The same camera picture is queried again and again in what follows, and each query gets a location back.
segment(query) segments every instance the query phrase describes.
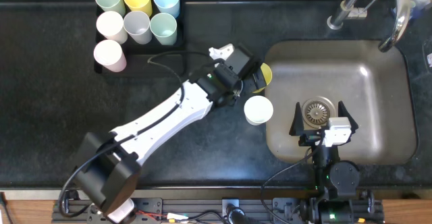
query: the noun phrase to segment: chrome faucet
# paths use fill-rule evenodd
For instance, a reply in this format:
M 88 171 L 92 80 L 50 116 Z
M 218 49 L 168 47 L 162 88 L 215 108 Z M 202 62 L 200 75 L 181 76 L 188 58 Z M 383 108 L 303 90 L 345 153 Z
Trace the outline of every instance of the chrome faucet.
M 340 3 L 339 8 L 336 10 L 333 16 L 330 16 L 327 19 L 327 25 L 334 30 L 340 29 L 344 25 L 344 20 L 351 18 L 352 14 L 355 18 L 365 18 L 367 9 L 371 6 L 371 4 L 376 1 L 373 0 L 366 8 L 354 8 L 354 4 L 357 0 L 345 0 Z M 396 23 L 393 28 L 393 32 L 389 38 L 381 41 L 378 46 L 378 49 L 381 52 L 389 51 L 402 37 L 406 26 L 408 25 L 408 21 L 410 18 L 411 12 L 411 0 L 396 0 Z

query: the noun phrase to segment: black countertop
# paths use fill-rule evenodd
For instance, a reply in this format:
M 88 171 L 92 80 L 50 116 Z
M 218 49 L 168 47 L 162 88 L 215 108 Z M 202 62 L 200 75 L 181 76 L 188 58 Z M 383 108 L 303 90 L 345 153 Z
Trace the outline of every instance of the black countertop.
M 394 0 L 378 0 L 365 20 L 332 31 L 325 21 L 340 1 L 183 0 L 186 47 L 205 52 L 243 43 L 264 59 L 283 40 L 381 40 L 390 34 Z M 177 89 L 172 78 L 125 80 L 94 73 L 96 8 L 92 0 L 0 0 L 0 188 L 62 186 L 86 132 L 127 123 Z M 432 74 L 426 62 L 431 22 L 428 11 L 398 43 L 408 66 L 417 152 L 404 165 L 361 165 L 363 187 L 432 185 Z M 190 57 L 188 63 L 202 61 Z M 290 165 L 267 148 L 265 125 L 246 122 L 246 99 L 215 110 L 161 146 L 144 164 L 138 188 L 258 186 Z M 279 179 L 275 184 L 287 188 L 315 185 L 306 165 Z

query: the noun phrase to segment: sink drain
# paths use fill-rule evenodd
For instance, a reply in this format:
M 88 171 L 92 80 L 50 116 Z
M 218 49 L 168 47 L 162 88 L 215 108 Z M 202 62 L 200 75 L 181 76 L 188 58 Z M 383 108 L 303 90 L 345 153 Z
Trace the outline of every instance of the sink drain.
M 330 117 L 335 116 L 335 107 L 329 99 L 316 96 L 303 104 L 302 112 L 304 121 L 311 127 L 318 128 L 325 125 Z

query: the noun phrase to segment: sink basin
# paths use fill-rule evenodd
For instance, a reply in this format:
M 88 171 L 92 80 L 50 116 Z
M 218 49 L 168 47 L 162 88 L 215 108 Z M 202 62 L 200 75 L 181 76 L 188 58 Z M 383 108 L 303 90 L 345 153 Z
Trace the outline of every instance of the sink basin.
M 265 96 L 275 113 L 267 122 L 267 144 L 280 160 L 300 160 L 306 147 L 290 136 L 296 103 L 305 129 L 337 117 L 343 101 L 359 125 L 352 141 L 339 147 L 341 159 L 358 164 L 400 164 L 414 154 L 416 130 L 408 74 L 396 48 L 379 41 L 286 41 L 270 48 L 265 63 L 273 80 Z

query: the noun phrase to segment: wooden surface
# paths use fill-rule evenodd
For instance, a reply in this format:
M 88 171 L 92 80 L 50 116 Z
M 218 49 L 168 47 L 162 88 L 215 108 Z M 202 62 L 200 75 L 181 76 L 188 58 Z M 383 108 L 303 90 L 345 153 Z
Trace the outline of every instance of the wooden surface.
M 432 200 L 384 200 L 386 224 L 432 223 Z M 51 223 L 54 200 L 11 200 L 15 224 Z M 9 224 L 3 208 L 3 224 Z

